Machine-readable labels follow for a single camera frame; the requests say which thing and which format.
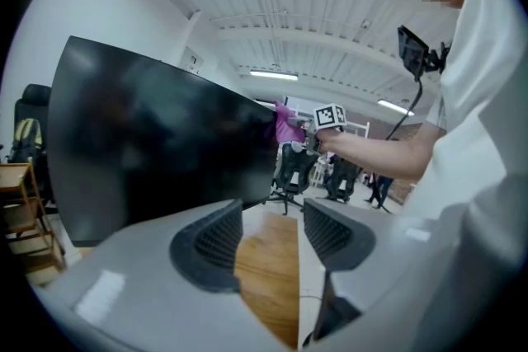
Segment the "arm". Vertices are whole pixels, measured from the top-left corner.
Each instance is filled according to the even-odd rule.
[[[324,151],[336,153],[349,162],[380,175],[398,179],[419,179],[432,157],[432,148],[445,130],[425,122],[413,139],[382,141],[323,129],[317,132]]]

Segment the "backpack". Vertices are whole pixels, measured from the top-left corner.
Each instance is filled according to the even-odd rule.
[[[42,152],[42,134],[37,119],[23,119],[15,129],[15,139],[11,147],[8,163],[28,163],[32,157],[33,162]]]

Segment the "chair backrest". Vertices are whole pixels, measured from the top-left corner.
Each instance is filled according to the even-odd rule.
[[[333,163],[333,173],[330,181],[327,183],[327,191],[330,195],[338,198],[347,198],[354,191],[354,182],[356,181],[358,166],[341,157],[336,157]],[[346,181],[345,190],[340,190],[339,186]]]
[[[290,144],[282,146],[282,163],[276,176],[276,184],[279,188],[294,194],[300,194],[309,187],[309,173],[318,156],[308,155],[306,150],[296,153]],[[299,173],[297,185],[290,185],[291,178]]]
[[[22,98],[15,103],[15,129],[23,119],[36,119],[40,124],[42,148],[46,148],[48,135],[48,105],[50,103],[51,87],[29,84]]]

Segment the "monitor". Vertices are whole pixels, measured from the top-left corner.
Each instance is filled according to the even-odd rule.
[[[49,103],[49,173],[75,246],[223,199],[269,196],[276,112],[207,79],[70,37]]]

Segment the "forearm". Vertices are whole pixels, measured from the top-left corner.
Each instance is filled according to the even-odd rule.
[[[398,179],[419,179],[430,159],[427,151],[411,141],[382,141],[347,133],[323,142],[323,149],[367,171]]]

